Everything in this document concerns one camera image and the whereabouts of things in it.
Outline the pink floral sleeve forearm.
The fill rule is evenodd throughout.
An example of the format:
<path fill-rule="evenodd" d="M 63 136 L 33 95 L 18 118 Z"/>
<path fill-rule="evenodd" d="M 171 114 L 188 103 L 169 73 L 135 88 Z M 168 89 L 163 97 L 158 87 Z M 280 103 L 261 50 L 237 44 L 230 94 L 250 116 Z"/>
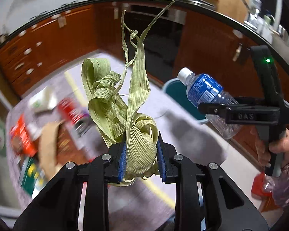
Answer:
<path fill-rule="evenodd" d="M 289 164 L 282 167 L 280 176 L 275 179 L 272 196 L 276 205 L 282 208 L 289 205 Z"/>

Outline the person's right hand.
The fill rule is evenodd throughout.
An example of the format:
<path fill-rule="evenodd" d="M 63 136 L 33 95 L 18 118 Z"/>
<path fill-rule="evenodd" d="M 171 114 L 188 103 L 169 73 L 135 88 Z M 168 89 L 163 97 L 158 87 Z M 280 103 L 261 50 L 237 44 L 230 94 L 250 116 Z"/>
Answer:
<path fill-rule="evenodd" d="M 269 161 L 271 160 L 271 153 L 283 154 L 283 162 L 281 167 L 289 164 L 289 130 L 287 129 L 285 137 L 278 141 L 269 144 L 268 148 L 265 143 L 259 138 L 258 132 L 255 127 L 251 129 L 251 134 L 256 137 L 255 147 L 258 155 L 258 161 L 262 166 L 270 167 Z"/>

